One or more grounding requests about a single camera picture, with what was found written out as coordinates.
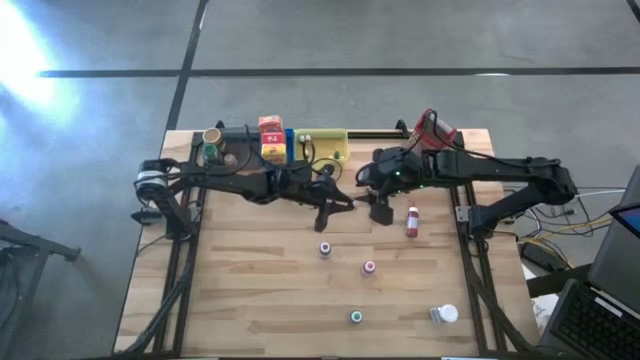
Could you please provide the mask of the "yellow translucent plastic bin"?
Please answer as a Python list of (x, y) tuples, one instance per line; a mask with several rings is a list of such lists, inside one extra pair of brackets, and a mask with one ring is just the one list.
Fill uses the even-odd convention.
[(319, 158), (334, 159), (334, 152), (339, 151), (342, 159), (337, 160), (344, 165), (350, 159), (350, 149), (348, 143), (348, 131), (341, 128), (329, 129), (296, 129), (294, 131), (293, 158), (303, 159), (302, 143), (299, 141), (300, 135), (310, 134), (311, 143), (315, 147), (315, 160)]

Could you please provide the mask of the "white-lidded seasoning jar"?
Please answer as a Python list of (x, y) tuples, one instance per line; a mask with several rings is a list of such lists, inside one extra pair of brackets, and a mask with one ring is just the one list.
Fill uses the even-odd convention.
[(429, 314), (434, 324), (454, 323), (459, 318), (459, 311), (452, 304), (433, 307), (429, 310)]

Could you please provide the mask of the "yellow cereal box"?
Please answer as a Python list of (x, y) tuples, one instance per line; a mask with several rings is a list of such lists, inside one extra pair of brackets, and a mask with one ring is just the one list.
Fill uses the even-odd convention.
[(287, 163), (287, 146), (285, 143), (266, 143), (261, 145), (261, 157), (264, 161), (283, 165)]

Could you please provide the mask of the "black laptop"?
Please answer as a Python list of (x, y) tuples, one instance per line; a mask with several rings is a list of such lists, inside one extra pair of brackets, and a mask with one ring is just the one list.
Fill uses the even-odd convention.
[[(636, 202), (640, 165), (619, 205)], [(540, 348), (586, 360), (640, 360), (640, 239), (612, 218), (591, 265), (587, 293), (574, 282), (564, 286)]]

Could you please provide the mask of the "red metal box grater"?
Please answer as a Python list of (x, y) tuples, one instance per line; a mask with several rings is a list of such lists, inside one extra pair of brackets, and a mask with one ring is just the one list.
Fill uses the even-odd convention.
[(457, 130), (441, 121), (436, 110), (427, 108), (414, 126), (406, 148), (415, 153), (442, 150), (453, 143)]

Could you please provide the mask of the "grey translucent plastic bin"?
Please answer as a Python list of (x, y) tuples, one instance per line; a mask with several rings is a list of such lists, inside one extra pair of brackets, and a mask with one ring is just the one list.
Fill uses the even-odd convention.
[[(224, 136), (226, 142), (226, 151), (221, 152), (223, 158), (219, 165), (209, 165), (203, 162), (203, 146), (205, 143), (202, 140), (203, 132), (196, 133), (197, 144), (201, 146), (199, 150), (199, 162), (206, 168), (212, 169), (216, 172), (226, 173), (233, 171), (254, 171), (261, 167), (261, 162), (258, 159), (258, 151), (260, 150), (259, 134), (256, 129), (246, 129), (245, 127), (229, 127), (219, 128)], [(226, 166), (224, 164), (224, 156), (226, 154), (233, 154), (236, 156), (238, 163), (236, 166)]]

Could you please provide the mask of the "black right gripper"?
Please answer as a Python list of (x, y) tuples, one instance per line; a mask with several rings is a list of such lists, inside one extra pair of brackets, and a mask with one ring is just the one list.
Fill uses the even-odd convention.
[[(375, 151), (369, 165), (368, 187), (384, 195), (408, 193), (426, 187), (424, 160), (413, 152)], [(369, 218), (389, 226), (394, 221), (394, 210), (385, 196), (367, 192), (355, 197), (358, 202), (370, 206)]]

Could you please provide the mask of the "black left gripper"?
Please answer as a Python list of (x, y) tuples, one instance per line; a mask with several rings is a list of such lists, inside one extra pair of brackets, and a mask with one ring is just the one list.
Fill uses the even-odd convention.
[(315, 232), (321, 233), (325, 230), (330, 215), (349, 212), (354, 206), (354, 200), (338, 188), (336, 180), (332, 177), (334, 170), (333, 165), (324, 165), (320, 174), (314, 180), (301, 185), (296, 193), (297, 201), (302, 204), (321, 205), (314, 222)]

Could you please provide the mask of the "black metal stand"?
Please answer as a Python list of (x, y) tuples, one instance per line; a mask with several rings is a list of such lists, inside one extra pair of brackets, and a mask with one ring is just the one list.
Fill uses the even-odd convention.
[(55, 241), (27, 233), (1, 219), (0, 240), (20, 246), (35, 247), (49, 254), (57, 254), (69, 262), (76, 261), (81, 251), (80, 248), (71, 248)]

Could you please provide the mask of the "black power brick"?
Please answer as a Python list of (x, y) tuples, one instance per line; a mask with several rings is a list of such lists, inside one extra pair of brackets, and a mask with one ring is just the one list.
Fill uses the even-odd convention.
[(558, 254), (540, 245), (524, 242), (518, 245), (520, 257), (548, 272), (561, 272), (568, 268), (567, 262)]

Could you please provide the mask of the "blue-lit monitor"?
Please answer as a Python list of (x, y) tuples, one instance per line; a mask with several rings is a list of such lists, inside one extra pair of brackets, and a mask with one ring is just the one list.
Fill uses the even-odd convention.
[(609, 214), (640, 239), (640, 202), (616, 206), (609, 211)]

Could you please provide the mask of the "black side table frame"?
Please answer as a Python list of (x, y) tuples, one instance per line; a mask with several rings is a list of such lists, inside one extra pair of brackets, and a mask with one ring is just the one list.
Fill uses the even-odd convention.
[(582, 292), (587, 293), (588, 275), (591, 267), (591, 264), (585, 264), (570, 270), (529, 279), (526, 281), (529, 295), (531, 298), (537, 298), (543, 295), (559, 293), (565, 285), (572, 282), (580, 284), (583, 287)]

